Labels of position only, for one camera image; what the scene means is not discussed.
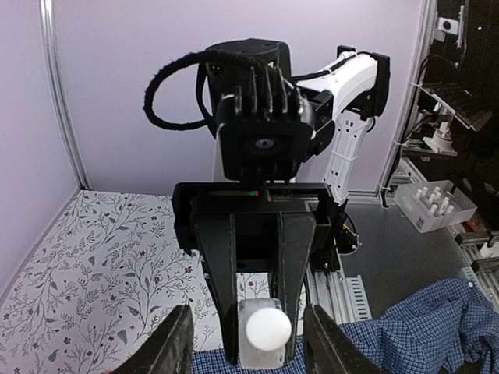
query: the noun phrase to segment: black cable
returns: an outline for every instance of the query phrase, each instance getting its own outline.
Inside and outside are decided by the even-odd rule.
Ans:
[[[373,131],[375,126],[376,126],[376,117],[373,118],[373,124],[371,125],[369,130],[367,130],[366,134],[369,134],[371,131]]]
[[[296,83],[296,82],[303,81],[303,80],[312,80],[312,79],[320,78],[322,76],[328,76],[333,71],[340,69],[344,64],[346,64],[351,59],[357,57],[359,54],[351,55],[347,58],[343,58],[341,61],[338,61],[336,64],[332,65],[330,68],[322,70],[321,72],[312,72],[312,73],[306,74],[304,76],[293,76],[291,78],[291,82]]]
[[[235,66],[240,66],[242,68],[250,68],[252,66],[257,67],[259,69],[267,68],[267,66],[262,61],[258,61],[254,58],[242,55],[228,53],[225,51],[202,51],[198,53],[189,53],[188,55],[179,58],[178,60],[173,61],[172,63],[164,66],[156,74],[156,76],[150,81],[149,87],[146,89],[143,109],[146,112],[147,118],[153,125],[156,125],[157,127],[166,130],[186,131],[186,130],[198,129],[208,124],[210,115],[206,111],[204,105],[203,107],[200,106],[200,110],[203,112],[204,119],[196,122],[174,123],[174,122],[165,121],[156,116],[153,109],[153,101],[157,89],[169,76],[172,76],[179,70],[188,68],[191,65],[197,65],[197,64],[203,65],[210,63],[231,64]],[[203,74],[206,74],[206,71],[200,69],[200,71],[198,71],[198,82],[203,78]],[[199,98],[200,96],[199,91],[201,91],[201,96],[202,96],[202,89],[203,89],[202,86],[200,90],[196,89],[196,97],[198,99],[198,103],[200,103],[200,101],[202,102],[202,97]]]
[[[428,119],[428,118],[423,118],[421,121],[419,121],[418,123],[416,123],[411,131],[409,132],[409,134],[407,134],[407,136],[401,141],[401,143],[405,143],[407,140],[411,139],[411,136],[414,132],[417,132],[419,131],[426,123],[430,122],[431,120]]]
[[[356,229],[355,224],[352,221],[352,218],[350,218],[349,214],[346,212],[345,212],[345,216],[346,216],[346,220],[350,223],[350,226],[352,226],[352,231],[354,232],[354,234],[357,234],[357,229]]]

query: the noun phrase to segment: blue checkered cloth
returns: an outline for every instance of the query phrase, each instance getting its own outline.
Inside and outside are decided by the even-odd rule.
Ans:
[[[378,320],[348,323],[343,332],[371,362],[392,373],[456,372],[483,361],[482,373],[499,373],[499,315],[467,280],[442,280],[389,308]],[[268,374],[305,372],[303,343],[295,360]],[[193,357],[193,374],[244,373],[225,363],[223,351]]]

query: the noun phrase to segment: gray tabletop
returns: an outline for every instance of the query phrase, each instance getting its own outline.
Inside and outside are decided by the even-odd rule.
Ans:
[[[397,206],[349,204],[362,246],[343,256],[345,275],[363,278],[373,318],[467,266],[446,229],[420,234]]]

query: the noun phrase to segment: floral wallpaper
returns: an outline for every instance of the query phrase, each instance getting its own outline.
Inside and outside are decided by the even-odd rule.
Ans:
[[[199,253],[179,249],[173,220],[165,196],[80,192],[0,306],[0,374],[113,370],[179,304],[195,349],[221,348]],[[268,297],[266,274],[238,277],[239,298]]]

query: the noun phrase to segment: white ball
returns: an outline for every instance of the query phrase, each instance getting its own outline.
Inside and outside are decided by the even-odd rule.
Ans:
[[[262,308],[248,319],[246,336],[255,348],[275,351],[283,347],[291,336],[291,322],[280,309]]]

